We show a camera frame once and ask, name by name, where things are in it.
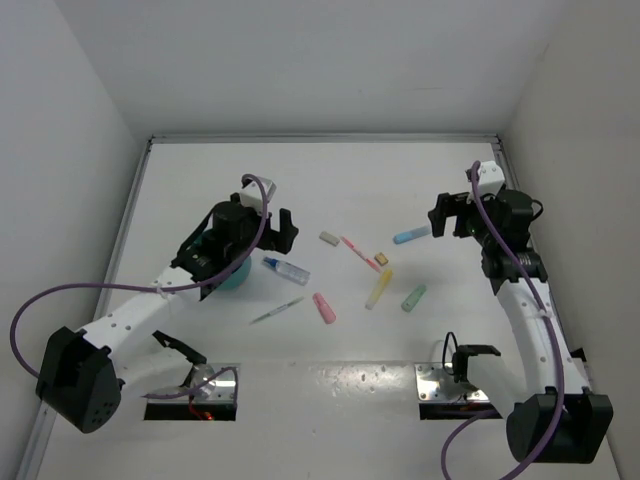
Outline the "red pen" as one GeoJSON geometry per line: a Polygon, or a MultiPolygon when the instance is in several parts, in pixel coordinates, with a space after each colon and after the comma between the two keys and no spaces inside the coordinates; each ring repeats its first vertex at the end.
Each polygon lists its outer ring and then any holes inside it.
{"type": "Polygon", "coordinates": [[[340,236],[340,240],[344,243],[353,253],[355,253],[360,259],[362,259],[368,266],[378,273],[382,273],[381,267],[379,267],[373,260],[366,256],[356,245],[344,236],[340,236]]]}

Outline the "small brown eraser block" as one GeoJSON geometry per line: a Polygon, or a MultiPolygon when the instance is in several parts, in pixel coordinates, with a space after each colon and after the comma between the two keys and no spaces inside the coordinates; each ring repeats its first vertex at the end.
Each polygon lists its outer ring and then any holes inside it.
{"type": "Polygon", "coordinates": [[[377,253],[375,255],[375,260],[380,264],[380,265],[386,265],[388,263],[388,259],[387,257],[383,254],[383,253],[377,253]]]}

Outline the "pink highlighter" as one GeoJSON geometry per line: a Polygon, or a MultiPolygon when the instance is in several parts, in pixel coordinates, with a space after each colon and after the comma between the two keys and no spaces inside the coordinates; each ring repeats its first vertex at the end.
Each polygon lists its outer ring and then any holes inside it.
{"type": "Polygon", "coordinates": [[[316,292],[313,295],[312,300],[323,321],[328,325],[333,324],[336,321],[337,316],[324,296],[321,293],[316,292]]]}

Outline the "blue highlighter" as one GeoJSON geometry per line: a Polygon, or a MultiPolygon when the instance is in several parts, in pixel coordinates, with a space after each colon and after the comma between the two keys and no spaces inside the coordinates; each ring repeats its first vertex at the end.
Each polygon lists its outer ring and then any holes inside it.
{"type": "Polygon", "coordinates": [[[431,234],[431,228],[427,225],[417,227],[405,232],[398,233],[393,236],[393,242],[396,245],[407,243],[409,241],[416,240],[431,234]]]}

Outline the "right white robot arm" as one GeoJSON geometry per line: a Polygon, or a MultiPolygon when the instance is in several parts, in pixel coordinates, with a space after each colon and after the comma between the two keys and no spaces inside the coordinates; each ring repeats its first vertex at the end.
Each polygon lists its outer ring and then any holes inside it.
{"type": "Polygon", "coordinates": [[[454,234],[481,247],[482,271],[506,313],[524,372],[517,375],[492,345],[459,345],[453,379],[474,386],[506,422],[506,437],[518,462],[592,462],[613,419],[613,406],[596,394],[576,366],[551,307],[548,274],[530,244],[530,226],[541,202],[507,188],[476,204],[466,193],[442,193],[429,212],[441,237],[448,218],[454,234]]]}

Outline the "green pen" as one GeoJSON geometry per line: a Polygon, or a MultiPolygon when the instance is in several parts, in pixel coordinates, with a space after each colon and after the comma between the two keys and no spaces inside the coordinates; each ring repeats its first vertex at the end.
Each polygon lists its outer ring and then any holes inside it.
{"type": "Polygon", "coordinates": [[[253,319],[250,322],[250,325],[254,325],[256,323],[259,323],[261,321],[266,320],[267,318],[276,316],[276,315],[282,313],[283,311],[286,311],[287,309],[299,304],[300,302],[302,302],[304,300],[304,298],[305,298],[304,296],[301,296],[301,297],[295,298],[295,299],[293,299],[293,300],[291,300],[291,301],[289,301],[289,302],[287,302],[287,303],[285,303],[283,305],[280,305],[280,306],[276,307],[275,309],[272,309],[272,310],[270,310],[270,311],[258,316],[257,318],[253,319]]]}

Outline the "green highlighter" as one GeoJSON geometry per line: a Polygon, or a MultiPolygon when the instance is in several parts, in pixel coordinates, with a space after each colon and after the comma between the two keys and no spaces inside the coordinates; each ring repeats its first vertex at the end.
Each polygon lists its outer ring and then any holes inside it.
{"type": "Polygon", "coordinates": [[[416,286],[414,290],[402,302],[401,309],[407,313],[411,312],[420,302],[426,290],[427,288],[425,284],[416,286]]]}

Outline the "clear blue-capped glue bottle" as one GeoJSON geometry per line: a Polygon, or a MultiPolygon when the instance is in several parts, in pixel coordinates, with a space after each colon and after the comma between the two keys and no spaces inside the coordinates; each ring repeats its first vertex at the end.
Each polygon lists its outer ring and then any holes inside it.
{"type": "Polygon", "coordinates": [[[308,271],[284,260],[264,257],[263,264],[281,278],[287,279],[297,285],[306,286],[310,280],[310,273],[308,271]]]}

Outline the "grey white eraser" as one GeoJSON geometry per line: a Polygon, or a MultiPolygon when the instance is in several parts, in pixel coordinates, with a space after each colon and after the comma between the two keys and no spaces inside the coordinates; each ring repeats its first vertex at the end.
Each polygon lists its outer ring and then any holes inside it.
{"type": "Polygon", "coordinates": [[[330,234],[330,233],[328,233],[326,231],[322,231],[320,233],[320,235],[319,235],[319,238],[322,241],[324,241],[324,242],[326,242],[326,243],[328,243],[328,244],[330,244],[332,246],[337,246],[337,245],[340,244],[340,239],[338,237],[336,237],[336,236],[334,236],[334,235],[332,235],[332,234],[330,234]]]}

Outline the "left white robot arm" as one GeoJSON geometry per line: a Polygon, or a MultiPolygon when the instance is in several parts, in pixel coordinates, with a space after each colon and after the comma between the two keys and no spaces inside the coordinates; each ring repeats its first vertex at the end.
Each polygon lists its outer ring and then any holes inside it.
{"type": "Polygon", "coordinates": [[[217,203],[148,287],[104,317],[76,331],[62,327],[46,345],[38,397],[80,432],[101,428],[127,385],[123,358],[158,336],[174,314],[196,306],[242,270],[254,249],[290,252],[299,233],[287,209],[271,227],[273,182],[259,178],[217,203]]]}

